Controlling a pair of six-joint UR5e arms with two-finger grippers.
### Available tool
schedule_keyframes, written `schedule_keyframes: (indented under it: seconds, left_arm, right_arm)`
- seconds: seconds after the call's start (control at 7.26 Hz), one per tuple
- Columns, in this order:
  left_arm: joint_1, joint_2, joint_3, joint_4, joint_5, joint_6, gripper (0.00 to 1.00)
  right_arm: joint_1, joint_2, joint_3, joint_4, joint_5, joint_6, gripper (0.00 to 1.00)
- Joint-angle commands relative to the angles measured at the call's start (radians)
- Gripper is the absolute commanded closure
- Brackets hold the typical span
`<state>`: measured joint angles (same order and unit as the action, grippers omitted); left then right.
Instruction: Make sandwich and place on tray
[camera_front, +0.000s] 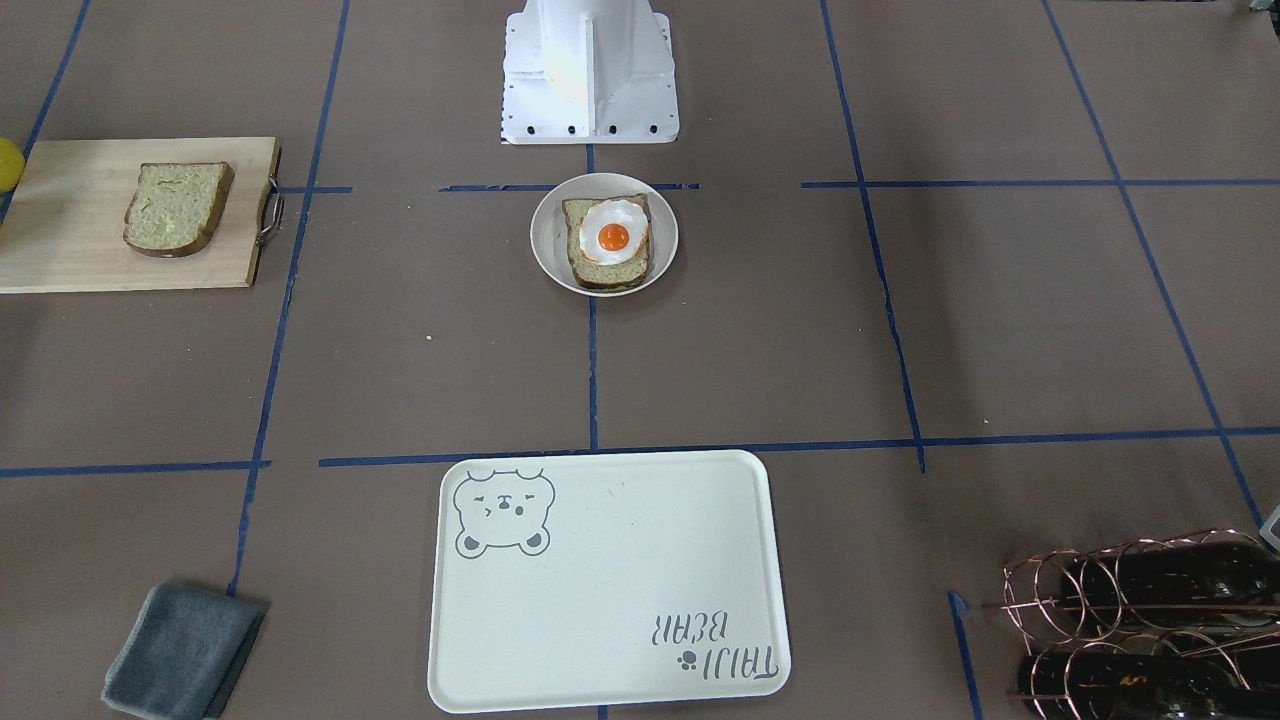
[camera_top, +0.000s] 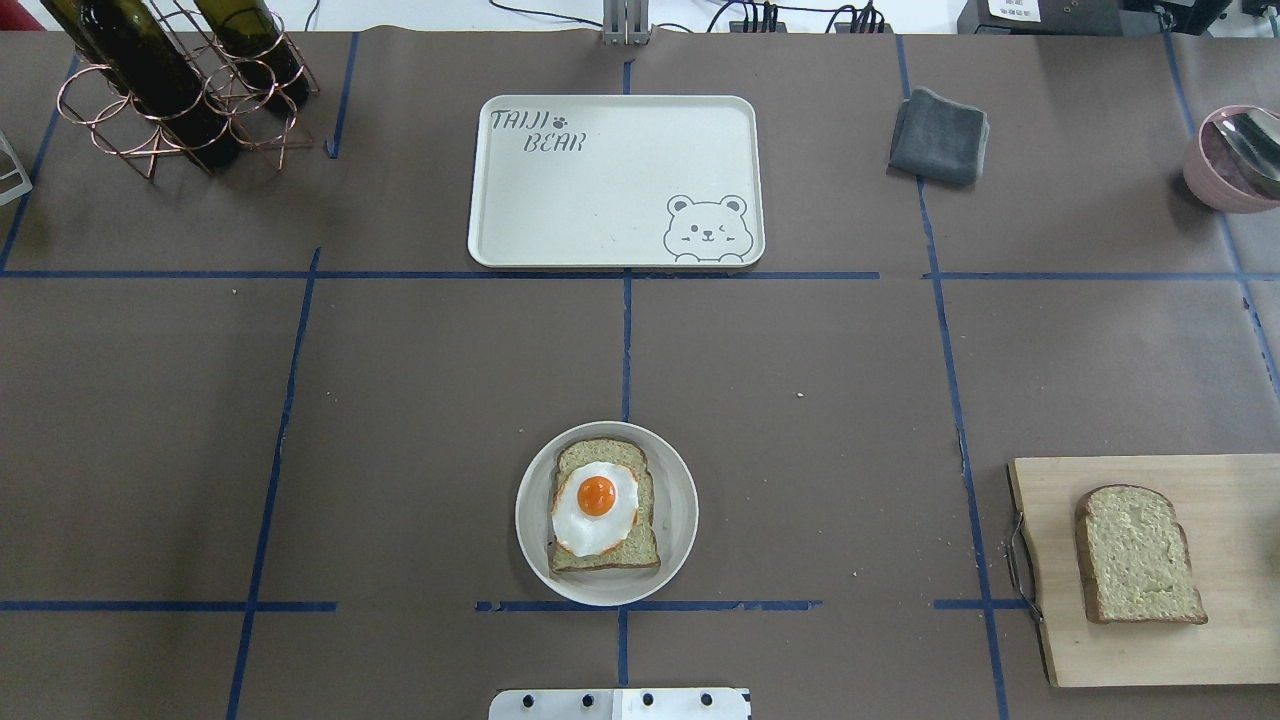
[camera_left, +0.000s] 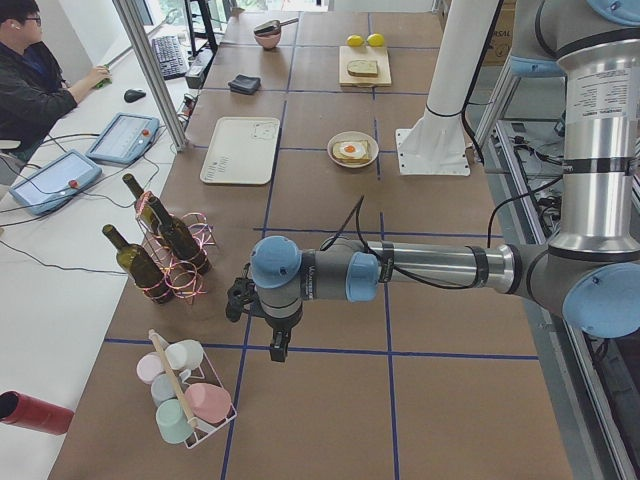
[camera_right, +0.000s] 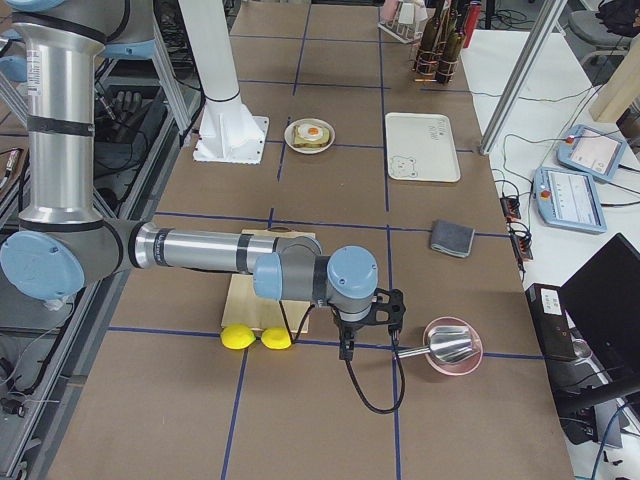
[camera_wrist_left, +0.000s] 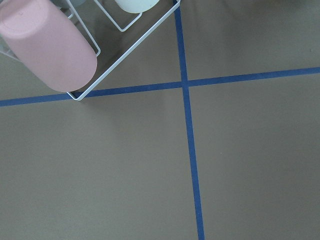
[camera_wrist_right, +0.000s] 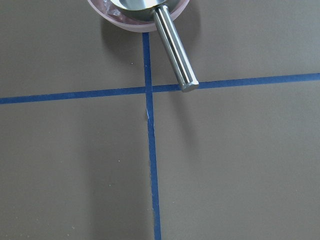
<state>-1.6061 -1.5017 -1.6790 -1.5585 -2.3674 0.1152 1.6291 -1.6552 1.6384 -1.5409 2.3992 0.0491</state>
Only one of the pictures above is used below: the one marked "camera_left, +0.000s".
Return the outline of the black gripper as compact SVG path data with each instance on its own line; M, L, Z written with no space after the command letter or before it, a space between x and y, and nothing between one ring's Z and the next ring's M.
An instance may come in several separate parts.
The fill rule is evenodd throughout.
M242 314L261 316L259 296L252 279L244 275L237 277L227 291L225 315L229 321L239 321ZM270 359L274 362L285 362L288 355L290 331L274 329L269 345Z

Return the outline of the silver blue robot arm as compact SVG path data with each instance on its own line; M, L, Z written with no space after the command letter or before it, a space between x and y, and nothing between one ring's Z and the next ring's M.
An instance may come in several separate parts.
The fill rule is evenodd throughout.
M335 235L317 250L272 236L253 248L227 294L226 315L272 328L284 361L307 300L372 300L390 281L445 290L488 287L529 299L600 338L639 327L639 244L629 231L639 121L639 5L521 1L514 63L566 77L561 225L543 245L396 244Z

